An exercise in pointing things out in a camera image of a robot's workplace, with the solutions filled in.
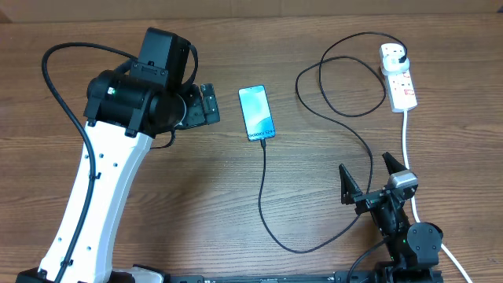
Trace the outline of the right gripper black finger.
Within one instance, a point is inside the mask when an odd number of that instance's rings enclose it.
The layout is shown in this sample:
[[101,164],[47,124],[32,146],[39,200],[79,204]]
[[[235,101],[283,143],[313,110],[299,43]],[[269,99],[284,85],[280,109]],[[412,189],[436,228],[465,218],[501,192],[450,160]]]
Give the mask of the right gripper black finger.
[[382,155],[389,175],[406,170],[406,166],[398,162],[389,152]]
[[341,181],[341,204],[353,204],[354,199],[362,195],[362,191],[343,164],[339,165],[339,172]]

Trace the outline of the black Samsung Galaxy smartphone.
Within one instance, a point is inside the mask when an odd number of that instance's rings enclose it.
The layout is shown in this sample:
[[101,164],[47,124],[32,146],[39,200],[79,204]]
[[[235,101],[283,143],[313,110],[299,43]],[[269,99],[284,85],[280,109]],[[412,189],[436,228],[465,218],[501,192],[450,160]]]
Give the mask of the black Samsung Galaxy smartphone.
[[264,85],[241,88],[238,97],[248,140],[273,138],[276,130]]

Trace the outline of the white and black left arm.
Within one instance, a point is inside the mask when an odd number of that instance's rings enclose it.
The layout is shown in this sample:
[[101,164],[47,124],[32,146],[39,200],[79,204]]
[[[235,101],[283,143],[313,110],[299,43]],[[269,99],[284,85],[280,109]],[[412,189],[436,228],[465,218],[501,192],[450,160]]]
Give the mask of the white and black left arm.
[[116,233],[141,162],[163,133],[220,120],[211,84],[185,75],[196,47],[149,28],[137,56],[105,70],[87,87],[83,151],[64,217],[41,263],[19,282],[168,282],[168,273],[136,264],[116,269]]

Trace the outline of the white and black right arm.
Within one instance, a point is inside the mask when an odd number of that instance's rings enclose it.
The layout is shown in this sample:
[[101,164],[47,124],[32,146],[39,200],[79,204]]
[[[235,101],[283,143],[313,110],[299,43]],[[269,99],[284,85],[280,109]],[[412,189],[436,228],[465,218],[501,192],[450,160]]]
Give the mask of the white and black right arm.
[[[363,193],[344,165],[339,165],[341,203],[353,204],[357,215],[370,213],[383,240],[361,255],[347,272],[345,282],[441,283],[439,264],[443,231],[430,222],[410,223],[403,209],[418,189],[418,177],[390,153],[383,154],[389,173],[387,184],[377,191]],[[359,263],[381,246],[390,260],[374,269],[357,273]]]

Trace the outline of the white USB charger adapter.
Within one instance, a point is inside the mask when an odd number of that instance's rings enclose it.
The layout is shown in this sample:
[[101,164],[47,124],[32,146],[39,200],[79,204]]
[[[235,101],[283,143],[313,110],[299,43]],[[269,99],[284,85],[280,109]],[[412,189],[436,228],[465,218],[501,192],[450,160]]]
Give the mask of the white USB charger adapter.
[[403,62],[400,61],[399,55],[386,55],[381,59],[381,71],[384,75],[398,75],[409,70],[410,62],[406,58]]

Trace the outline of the white power strip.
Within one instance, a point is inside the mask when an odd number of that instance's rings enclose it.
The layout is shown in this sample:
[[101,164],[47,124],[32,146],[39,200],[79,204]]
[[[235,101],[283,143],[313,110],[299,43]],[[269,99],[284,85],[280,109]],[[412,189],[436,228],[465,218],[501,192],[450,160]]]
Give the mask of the white power strip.
[[[380,47],[379,54],[380,59],[391,54],[402,58],[405,55],[405,49],[398,43],[385,43]],[[417,107],[417,98],[409,70],[398,75],[384,75],[384,78],[392,112],[405,112]]]

